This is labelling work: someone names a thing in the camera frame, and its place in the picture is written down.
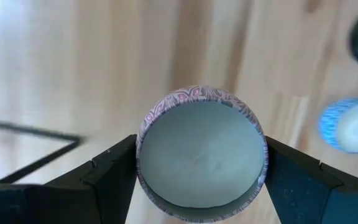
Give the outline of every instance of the paisley pattern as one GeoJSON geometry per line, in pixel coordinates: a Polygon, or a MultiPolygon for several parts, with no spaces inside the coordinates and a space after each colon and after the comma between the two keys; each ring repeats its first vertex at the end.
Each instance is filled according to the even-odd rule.
{"type": "Polygon", "coordinates": [[[338,122],[346,111],[357,105],[358,97],[355,97],[337,101],[324,109],[319,121],[319,132],[321,138],[333,148],[344,151],[336,140],[338,122]]]}
{"type": "Polygon", "coordinates": [[[255,114],[250,110],[250,108],[238,97],[225,90],[218,90],[215,88],[210,88],[207,86],[189,86],[187,88],[182,88],[176,90],[169,95],[165,96],[164,99],[160,100],[145,116],[136,139],[136,166],[137,166],[137,176],[139,178],[139,182],[144,189],[145,193],[151,199],[151,201],[162,211],[165,213],[177,217],[185,222],[196,222],[196,223],[206,223],[206,222],[216,222],[221,221],[223,219],[227,219],[232,217],[233,215],[239,213],[243,209],[245,209],[256,197],[256,195],[260,192],[263,182],[266,177],[267,167],[269,163],[269,155],[268,155],[268,148],[267,142],[262,131],[262,127],[259,124],[258,119],[256,118],[255,114]],[[227,214],[223,217],[216,218],[213,220],[195,220],[195,219],[188,219],[185,217],[181,217],[169,211],[163,205],[158,204],[155,199],[153,198],[152,194],[150,194],[147,185],[143,179],[142,171],[140,170],[140,152],[142,150],[142,143],[145,139],[147,131],[150,127],[154,124],[154,122],[163,114],[165,114],[168,110],[180,106],[185,103],[192,103],[197,101],[212,101],[212,102],[219,102],[223,105],[226,105],[231,108],[235,108],[238,110],[239,113],[246,116],[246,118],[254,125],[255,129],[258,131],[260,135],[260,139],[264,145],[264,166],[262,171],[258,177],[258,185],[255,192],[252,194],[250,199],[246,201],[240,208],[236,209],[230,214],[227,214]]]}

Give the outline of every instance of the circular container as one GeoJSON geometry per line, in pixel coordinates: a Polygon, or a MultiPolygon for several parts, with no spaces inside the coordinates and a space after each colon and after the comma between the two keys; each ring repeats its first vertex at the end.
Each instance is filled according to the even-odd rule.
{"type": "Polygon", "coordinates": [[[327,106],[320,117],[319,131],[333,148],[358,154],[358,97],[327,106]]]}
{"type": "Polygon", "coordinates": [[[145,116],[136,139],[139,182],[165,213],[186,222],[234,216],[265,180],[260,124],[238,97],[205,86],[179,89],[145,116]]]}

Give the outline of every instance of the wood grain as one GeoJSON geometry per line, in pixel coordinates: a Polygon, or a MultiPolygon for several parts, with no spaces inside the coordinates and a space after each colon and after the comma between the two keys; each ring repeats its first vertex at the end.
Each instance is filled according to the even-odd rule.
{"type": "MultiPolygon", "coordinates": [[[[320,111],[358,95],[347,51],[351,0],[0,1],[0,120],[89,136],[21,182],[43,183],[136,133],[183,85],[227,89],[266,133],[358,176],[358,156],[325,145],[320,111]]],[[[0,177],[61,145],[0,132],[0,177]]],[[[127,223],[181,223],[136,185],[127,223]]],[[[266,189],[222,223],[280,223],[266,189]]]]}

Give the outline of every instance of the black holder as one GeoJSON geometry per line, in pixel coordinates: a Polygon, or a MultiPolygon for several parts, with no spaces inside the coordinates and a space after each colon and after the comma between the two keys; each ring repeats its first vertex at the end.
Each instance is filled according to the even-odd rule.
{"type": "MultiPolygon", "coordinates": [[[[0,180],[0,223],[125,223],[136,180],[136,135],[44,185],[16,185],[84,138],[9,123],[0,128],[72,141],[0,180]]],[[[267,143],[265,184],[282,223],[358,223],[357,177],[272,138],[267,143]]]]}

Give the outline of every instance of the wooden floor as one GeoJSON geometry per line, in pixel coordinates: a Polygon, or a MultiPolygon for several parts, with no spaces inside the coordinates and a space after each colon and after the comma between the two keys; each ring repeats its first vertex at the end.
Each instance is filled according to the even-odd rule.
{"type": "MultiPolygon", "coordinates": [[[[347,51],[354,0],[0,0],[0,120],[82,134],[87,144],[21,182],[43,183],[136,133],[178,87],[237,94],[266,133],[358,176],[325,145],[320,111],[358,95],[347,51]]],[[[62,142],[0,132],[0,177],[62,142]]],[[[128,223],[181,223],[136,185],[128,223]]],[[[223,223],[280,223],[264,189],[223,223]]]]}

